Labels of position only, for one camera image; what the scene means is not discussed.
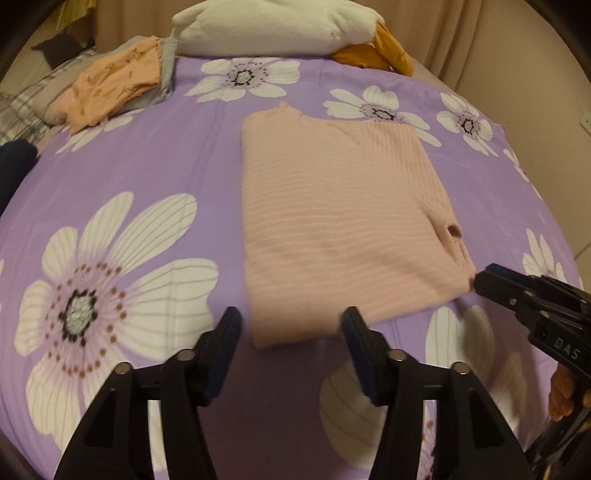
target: dark blue cloth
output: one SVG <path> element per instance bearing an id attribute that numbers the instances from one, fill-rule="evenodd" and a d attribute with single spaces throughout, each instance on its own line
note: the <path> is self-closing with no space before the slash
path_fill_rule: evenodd
<path id="1" fill-rule="evenodd" d="M 0 215 L 37 163 L 37 149 L 25 140 L 0 145 Z"/>

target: floral bedsheet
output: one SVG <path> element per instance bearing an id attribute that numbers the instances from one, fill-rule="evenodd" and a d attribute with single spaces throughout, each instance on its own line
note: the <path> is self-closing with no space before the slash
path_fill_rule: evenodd
<path id="1" fill-rule="evenodd" d="M 240 127 L 281 101 L 317 118 L 412 125 L 478 269 L 497 262 L 579 284 L 502 127 L 463 100 L 322 59 L 180 59 L 168 101 L 54 137 L 0 220 L 0 429 L 45 478 L 115 364 L 163 361 L 229 305 L 246 333 L 222 395 L 202 410 L 219 477 L 368 477 L 385 412 L 361 394 L 343 341 L 264 351 L 249 341 Z M 393 348 L 471 364 L 523 445 L 539 434 L 555 363 L 509 311 L 468 294 L 384 320 Z M 434 429 L 427 405 L 421 480 Z M 150 433 L 163 479 L 156 402 Z"/>

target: pink sweater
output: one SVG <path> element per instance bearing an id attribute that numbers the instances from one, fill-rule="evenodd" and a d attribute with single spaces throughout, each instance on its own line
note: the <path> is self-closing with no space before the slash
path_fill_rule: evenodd
<path id="1" fill-rule="evenodd" d="M 334 335 L 470 290 L 475 268 L 414 129 L 282 103 L 242 125 L 245 277 L 256 346 Z"/>

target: gray cloth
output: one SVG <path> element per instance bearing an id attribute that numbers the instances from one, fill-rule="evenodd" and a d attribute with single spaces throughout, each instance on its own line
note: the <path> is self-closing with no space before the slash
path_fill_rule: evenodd
<path id="1" fill-rule="evenodd" d="M 147 37 L 138 35 L 137 37 L 128 40 L 120 47 L 114 49 L 111 53 L 119 53 L 126 48 L 129 48 L 134 43 L 139 42 Z M 146 108 L 156 103 L 164 102 L 173 94 L 173 73 L 174 60 L 177 51 L 178 40 L 173 37 L 166 37 L 160 39 L 160 83 L 154 88 L 141 94 L 139 97 L 132 98 L 127 102 L 117 114 L 130 112 L 140 108 Z"/>

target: flower center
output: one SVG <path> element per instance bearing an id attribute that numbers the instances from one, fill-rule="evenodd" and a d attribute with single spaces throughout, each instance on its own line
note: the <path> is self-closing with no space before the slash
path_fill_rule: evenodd
<path id="1" fill-rule="evenodd" d="M 392 121 L 396 118 L 395 113 L 390 113 L 390 112 L 387 112 L 386 110 L 381 110 L 381 109 L 377 109 L 377 108 L 374 108 L 373 114 L 375 116 L 377 116 L 378 118 L 381 118 L 382 120 Z"/>
<path id="2" fill-rule="evenodd" d="M 240 70 L 237 72 L 233 82 L 236 86 L 250 85 L 254 77 L 252 70 Z"/>
<path id="3" fill-rule="evenodd" d="M 471 134 L 472 130 L 474 130 L 474 120 L 466 118 L 462 122 L 462 128 L 464 129 L 464 132 L 466 132 L 467 134 Z"/>
<path id="4" fill-rule="evenodd" d="M 372 105 L 367 103 L 361 107 L 361 111 L 365 116 L 371 117 L 379 122 L 398 122 L 403 123 L 402 119 L 396 115 L 396 112 L 390 108 L 381 105 Z"/>
<path id="5" fill-rule="evenodd" d="M 81 338 L 80 345 L 85 346 L 85 332 L 92 322 L 98 317 L 95 310 L 96 290 L 78 292 L 74 290 L 67 302 L 65 310 L 59 313 L 58 318 L 62 322 L 62 340 L 75 343 Z"/>

